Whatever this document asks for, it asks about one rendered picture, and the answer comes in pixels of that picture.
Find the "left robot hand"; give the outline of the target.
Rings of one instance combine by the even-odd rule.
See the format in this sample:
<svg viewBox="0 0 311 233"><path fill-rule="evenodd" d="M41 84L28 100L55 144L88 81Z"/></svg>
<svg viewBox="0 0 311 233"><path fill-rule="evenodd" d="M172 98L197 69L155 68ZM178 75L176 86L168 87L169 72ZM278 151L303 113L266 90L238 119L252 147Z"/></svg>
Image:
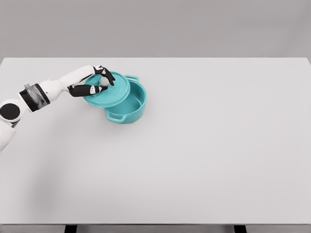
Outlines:
<svg viewBox="0 0 311 233"><path fill-rule="evenodd" d="M88 78L99 75L100 85L81 84ZM84 66L61 77L59 81L73 97L91 96L108 89L114 85L115 77L104 66Z"/></svg>

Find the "teal pot lid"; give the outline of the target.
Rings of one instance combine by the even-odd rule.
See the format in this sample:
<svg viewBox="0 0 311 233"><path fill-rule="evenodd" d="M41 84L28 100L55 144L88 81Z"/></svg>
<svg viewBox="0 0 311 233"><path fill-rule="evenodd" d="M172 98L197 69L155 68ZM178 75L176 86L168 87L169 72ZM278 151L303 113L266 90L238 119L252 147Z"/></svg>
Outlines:
<svg viewBox="0 0 311 233"><path fill-rule="evenodd" d="M110 73L115 78L114 85L109 85L102 92L83 97L87 103L95 107L109 108L121 103L127 98L130 92L129 81L117 72L110 71Z"/></svg>

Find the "teal pot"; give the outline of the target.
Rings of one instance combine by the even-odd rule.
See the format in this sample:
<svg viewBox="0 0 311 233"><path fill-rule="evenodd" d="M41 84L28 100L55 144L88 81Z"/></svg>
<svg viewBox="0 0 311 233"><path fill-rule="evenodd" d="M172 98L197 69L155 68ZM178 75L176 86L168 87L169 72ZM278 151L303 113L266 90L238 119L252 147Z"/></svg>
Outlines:
<svg viewBox="0 0 311 233"><path fill-rule="evenodd" d="M140 119L144 113L147 94L139 77L125 75L130 83L130 92L121 103L105 109L106 119L119 124L129 124Z"/></svg>

